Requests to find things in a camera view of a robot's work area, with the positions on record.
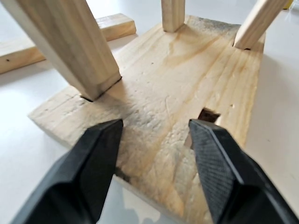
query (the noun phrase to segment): mortise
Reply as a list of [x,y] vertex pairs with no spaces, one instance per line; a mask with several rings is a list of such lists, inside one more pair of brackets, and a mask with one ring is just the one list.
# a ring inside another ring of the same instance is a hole
[[[204,120],[204,121],[207,121],[207,122],[215,123],[219,117],[220,117],[219,113],[215,113],[214,111],[212,111],[208,108],[204,108],[200,112],[200,114],[198,116],[198,120]],[[193,149],[192,138],[191,138],[190,131],[189,131],[188,136],[185,140],[184,146],[186,146],[190,149]]]
[[204,120],[204,121],[208,121],[211,123],[215,123],[219,117],[220,117],[219,113],[215,113],[210,109],[204,108],[200,112],[200,114],[198,116],[198,120]]

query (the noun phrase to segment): pine wood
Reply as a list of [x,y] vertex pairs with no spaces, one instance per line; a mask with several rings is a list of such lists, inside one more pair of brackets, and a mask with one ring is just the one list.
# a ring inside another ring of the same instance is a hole
[[176,32],[185,20],[185,0],[161,0],[162,23],[165,32]]
[[29,117],[69,148],[89,126],[123,118],[117,167],[131,190],[187,223],[211,224],[194,153],[184,146],[188,120],[213,110],[244,147],[265,36],[240,50],[232,46],[239,25],[185,21],[176,33],[159,24],[117,52],[123,78],[95,102],[67,87]]
[[0,42],[0,74],[44,59],[28,37]]
[[[98,18],[96,21],[107,41],[136,33],[134,20],[121,13]],[[0,74],[45,59],[45,56],[27,36],[0,42]]]
[[258,0],[238,30],[234,46],[251,49],[287,2],[288,0]]
[[45,57],[82,96],[97,99],[121,79],[85,0],[2,0]]
[[134,20],[121,13],[96,19],[96,22],[107,41],[136,33]]

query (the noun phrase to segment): scrap wood piece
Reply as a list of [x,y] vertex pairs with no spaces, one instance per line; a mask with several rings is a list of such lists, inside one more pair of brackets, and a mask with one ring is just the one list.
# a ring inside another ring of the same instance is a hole
[[208,108],[245,145],[265,36],[240,50],[239,25],[185,22],[176,33],[159,24],[117,52],[122,80],[95,102],[67,87],[29,117],[69,148],[86,128],[123,118],[117,167],[132,191],[187,223],[211,224],[194,152],[184,146],[188,121]]
[[[121,13],[98,18],[96,21],[107,41],[136,33],[134,20]],[[0,74],[45,59],[27,36],[0,42]]]

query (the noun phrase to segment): white floor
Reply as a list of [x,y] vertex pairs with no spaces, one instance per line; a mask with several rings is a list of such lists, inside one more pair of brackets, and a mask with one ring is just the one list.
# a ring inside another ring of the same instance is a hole
[[[160,0],[88,0],[96,18],[124,13],[138,35],[161,21]],[[186,0],[186,13],[241,24],[255,0]],[[299,215],[299,16],[282,12],[268,29],[246,151]],[[24,35],[0,5],[0,41]],[[115,51],[135,36],[110,42]],[[66,149],[27,114],[67,83],[48,61],[0,75],[0,224],[14,217]],[[173,223],[113,182],[101,224]]]

